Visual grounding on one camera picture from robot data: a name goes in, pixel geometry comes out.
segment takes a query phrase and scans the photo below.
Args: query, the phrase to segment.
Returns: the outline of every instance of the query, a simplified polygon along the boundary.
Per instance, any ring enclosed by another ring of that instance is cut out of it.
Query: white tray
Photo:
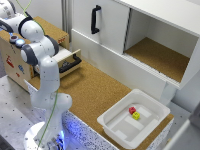
[[[132,118],[130,107],[136,108],[140,119]],[[135,89],[98,117],[97,121],[105,133],[122,147],[135,149],[169,113],[169,108]]]

